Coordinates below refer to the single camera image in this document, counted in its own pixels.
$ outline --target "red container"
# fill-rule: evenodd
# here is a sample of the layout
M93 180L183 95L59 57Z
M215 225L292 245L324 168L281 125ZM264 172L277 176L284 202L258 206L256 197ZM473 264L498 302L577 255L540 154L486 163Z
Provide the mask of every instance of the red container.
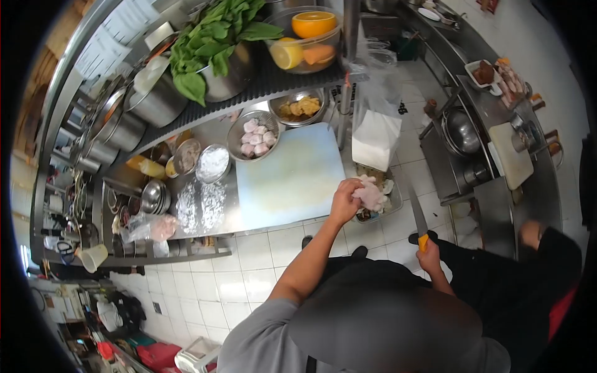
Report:
M153 343L148 346L137 346L137 354L141 362L154 372L161 369L176 366L174 356L181 348L175 344L165 344L161 342Z

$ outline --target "kitchen shelf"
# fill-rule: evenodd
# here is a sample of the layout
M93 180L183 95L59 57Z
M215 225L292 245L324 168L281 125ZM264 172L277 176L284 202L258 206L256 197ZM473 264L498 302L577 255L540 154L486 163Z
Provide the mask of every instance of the kitchen shelf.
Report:
M320 72L298 75L281 70L269 55L260 55L263 58L259 61L259 66L256 66L258 69L256 76L243 92L230 100L208 103L207 107L202 107L198 103L190 101L178 118L169 125L162 128L148 126L139 145L130 153L120 151L112 166L100 169L99 175L108 175L111 170L129 160L130 157L143 153L145 150L151 149L184 130L196 127L234 110L295 92L340 85L344 82L345 72L338 61Z

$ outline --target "faucet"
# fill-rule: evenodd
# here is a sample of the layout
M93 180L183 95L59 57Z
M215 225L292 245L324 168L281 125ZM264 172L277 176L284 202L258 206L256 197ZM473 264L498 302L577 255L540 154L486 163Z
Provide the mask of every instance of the faucet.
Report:
M454 30L456 31L460 31L460 24L462 23L462 21L464 20L464 15L466 14L466 12L463 12L462 14L460 14L457 18L456 21L454 21L454 24L452 25L452 27L454 28Z

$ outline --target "yellow knife handle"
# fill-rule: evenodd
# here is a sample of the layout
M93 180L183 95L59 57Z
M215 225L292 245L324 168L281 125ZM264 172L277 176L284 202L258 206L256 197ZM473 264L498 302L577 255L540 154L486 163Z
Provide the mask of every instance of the yellow knife handle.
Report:
M420 251L425 252L427 250L427 240L429 239L429 235L425 233L423 236L418 238L418 249Z

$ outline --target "white cutting board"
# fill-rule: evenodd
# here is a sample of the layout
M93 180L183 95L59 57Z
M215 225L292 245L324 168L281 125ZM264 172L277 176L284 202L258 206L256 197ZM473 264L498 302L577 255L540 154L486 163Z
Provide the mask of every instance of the white cutting board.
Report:
M512 145L515 133L510 122L489 129L489 137L496 148L499 162L504 170L506 184L510 190L518 188L533 173L533 162L528 150L518 153Z
M236 163L236 179L245 229L328 215L345 179L334 131L317 123L282 132L267 157Z

